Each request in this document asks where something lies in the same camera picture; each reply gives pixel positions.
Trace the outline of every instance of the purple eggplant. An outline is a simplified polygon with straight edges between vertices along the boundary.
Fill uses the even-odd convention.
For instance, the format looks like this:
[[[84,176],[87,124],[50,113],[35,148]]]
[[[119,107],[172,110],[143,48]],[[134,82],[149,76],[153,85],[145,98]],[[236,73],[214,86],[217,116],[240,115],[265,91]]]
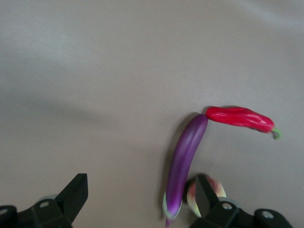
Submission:
[[[207,128],[205,115],[195,116],[182,132],[171,162],[167,188],[163,197],[163,212],[166,227],[176,218],[180,209],[184,187],[195,151]]]

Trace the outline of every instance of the green pepper stem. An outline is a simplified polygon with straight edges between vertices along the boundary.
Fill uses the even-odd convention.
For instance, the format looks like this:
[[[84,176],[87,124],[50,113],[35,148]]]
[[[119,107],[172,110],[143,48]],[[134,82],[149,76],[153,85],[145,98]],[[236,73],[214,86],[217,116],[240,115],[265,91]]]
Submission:
[[[277,129],[275,127],[272,129],[271,132],[272,132],[273,138],[276,140],[278,140],[282,135],[282,133],[279,131],[279,129]]]

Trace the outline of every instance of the gray surface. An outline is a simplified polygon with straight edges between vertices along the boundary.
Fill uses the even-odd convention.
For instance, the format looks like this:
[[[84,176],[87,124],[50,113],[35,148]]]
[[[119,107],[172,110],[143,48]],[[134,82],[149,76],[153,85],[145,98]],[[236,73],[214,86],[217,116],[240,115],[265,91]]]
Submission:
[[[182,128],[238,105],[282,139],[210,122],[190,175],[302,227],[303,43],[301,0],[1,1],[0,205],[26,209],[87,172],[75,228],[161,228]],[[183,207],[172,228],[192,220]]]

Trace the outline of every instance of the red chili pepper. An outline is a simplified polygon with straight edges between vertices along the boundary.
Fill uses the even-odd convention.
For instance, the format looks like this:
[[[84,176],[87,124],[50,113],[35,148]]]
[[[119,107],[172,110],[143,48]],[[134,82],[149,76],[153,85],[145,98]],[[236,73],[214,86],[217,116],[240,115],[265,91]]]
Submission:
[[[216,122],[256,129],[260,132],[273,133],[275,139],[279,139],[281,133],[275,128],[275,123],[267,116],[256,113],[248,108],[210,107],[206,116]]]

